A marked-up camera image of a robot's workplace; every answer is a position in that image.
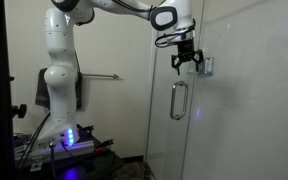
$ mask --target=glass shower door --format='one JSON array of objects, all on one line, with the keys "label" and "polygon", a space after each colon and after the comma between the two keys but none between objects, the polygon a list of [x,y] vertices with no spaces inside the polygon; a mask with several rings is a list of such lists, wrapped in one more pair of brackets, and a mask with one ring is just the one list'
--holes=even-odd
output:
[{"label": "glass shower door", "polygon": [[[197,49],[203,0],[194,0],[192,3]],[[155,57],[146,161],[156,180],[182,179],[195,64],[183,63],[180,67],[181,75],[178,76],[171,68],[171,55],[174,54],[177,54],[175,46],[157,49]]]}]

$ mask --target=black metal frame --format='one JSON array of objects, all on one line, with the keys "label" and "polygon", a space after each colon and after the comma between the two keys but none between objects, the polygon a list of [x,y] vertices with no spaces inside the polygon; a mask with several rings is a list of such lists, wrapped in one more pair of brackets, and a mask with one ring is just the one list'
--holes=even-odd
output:
[{"label": "black metal frame", "polygon": [[0,173],[3,179],[16,179],[12,119],[5,5],[0,0]]}]

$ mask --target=cable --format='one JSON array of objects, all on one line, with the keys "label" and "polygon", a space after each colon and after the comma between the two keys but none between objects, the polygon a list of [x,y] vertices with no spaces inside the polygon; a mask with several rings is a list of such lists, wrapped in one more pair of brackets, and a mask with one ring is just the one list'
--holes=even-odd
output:
[{"label": "cable", "polygon": [[113,2],[115,2],[116,4],[122,6],[122,7],[125,7],[126,9],[128,10],[131,10],[131,11],[134,11],[134,12],[150,12],[152,11],[153,9],[155,9],[155,7],[151,6],[150,9],[137,9],[135,7],[132,7],[131,5],[121,1],[121,0],[112,0]]},{"label": "cable", "polygon": [[81,72],[80,62],[78,61],[76,50],[75,50],[75,57],[76,57],[76,61],[77,61],[77,72]]},{"label": "cable", "polygon": [[52,174],[53,174],[53,179],[56,180],[56,173],[55,173],[55,155],[54,155],[54,145],[50,145],[51,148],[51,166],[52,166]]},{"label": "cable", "polygon": [[64,141],[61,141],[61,145],[64,148],[64,150],[67,152],[67,154],[69,154],[71,156],[71,158],[75,159],[76,161],[81,161],[81,162],[85,162],[85,163],[93,163],[92,161],[87,161],[87,160],[83,160],[83,159],[79,159],[79,158],[75,157],[69,150],[66,149]]},{"label": "cable", "polygon": [[37,128],[37,130],[35,131],[35,133],[33,134],[29,145],[27,145],[27,147],[25,148],[25,150],[24,150],[24,152],[23,152],[23,154],[22,154],[22,156],[21,156],[21,158],[20,158],[20,160],[19,160],[19,162],[18,162],[18,164],[17,164],[17,167],[16,167],[17,169],[20,168],[21,163],[22,163],[22,160],[23,160],[23,157],[24,157],[25,154],[26,154],[26,157],[25,157],[24,162],[23,162],[23,164],[22,164],[22,167],[24,167],[25,162],[26,162],[26,160],[27,160],[27,158],[28,158],[29,154],[31,153],[31,150],[32,150],[32,148],[33,148],[33,146],[34,146],[34,143],[35,143],[38,135],[40,134],[40,132],[41,132],[41,130],[42,130],[42,128],[43,128],[46,120],[49,118],[50,115],[51,115],[50,113],[47,114],[47,116],[44,118],[44,120],[41,122],[41,124],[39,125],[39,127]]},{"label": "cable", "polygon": [[163,36],[158,37],[155,40],[155,46],[158,48],[166,48],[172,45],[176,45],[176,43],[169,43],[167,41],[163,41],[163,42],[159,42],[161,39],[165,39],[165,38],[169,38],[169,37],[178,37],[178,36],[182,36],[185,35],[188,32],[191,32],[193,30],[195,30],[195,26],[196,26],[196,21],[195,19],[193,19],[193,25],[190,26],[186,31],[181,32],[181,33],[174,33],[174,34],[164,34]]}]

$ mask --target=white robotic arm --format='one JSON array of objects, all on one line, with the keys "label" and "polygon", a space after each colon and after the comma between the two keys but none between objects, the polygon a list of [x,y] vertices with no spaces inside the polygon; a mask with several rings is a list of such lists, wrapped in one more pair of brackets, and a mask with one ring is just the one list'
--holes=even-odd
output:
[{"label": "white robotic arm", "polygon": [[46,13],[45,33],[52,66],[44,78],[50,95],[51,119],[47,121],[37,139],[38,149],[47,147],[52,138],[55,143],[72,146],[78,140],[76,129],[75,82],[77,64],[73,27],[93,21],[93,8],[138,16],[151,22],[158,31],[170,28],[171,34],[159,37],[158,47],[178,46],[178,55],[172,56],[172,66],[179,69],[182,62],[194,60],[194,26],[192,0],[166,0],[154,7],[130,0],[52,0],[56,8]]}]

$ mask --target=door handle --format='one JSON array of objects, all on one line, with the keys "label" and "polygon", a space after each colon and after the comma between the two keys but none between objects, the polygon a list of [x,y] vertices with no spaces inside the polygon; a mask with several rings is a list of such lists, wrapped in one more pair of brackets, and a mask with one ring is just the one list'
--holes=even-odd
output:
[{"label": "door handle", "polygon": [[[185,87],[185,95],[184,95],[184,103],[183,103],[183,111],[181,115],[175,115],[174,114],[174,106],[175,106],[175,98],[176,98],[176,89],[177,87],[184,86]],[[182,119],[186,114],[186,108],[187,108],[187,99],[188,99],[188,85],[184,81],[179,81],[173,85],[172,88],[172,101],[171,101],[171,118],[174,120],[180,120]]]}]

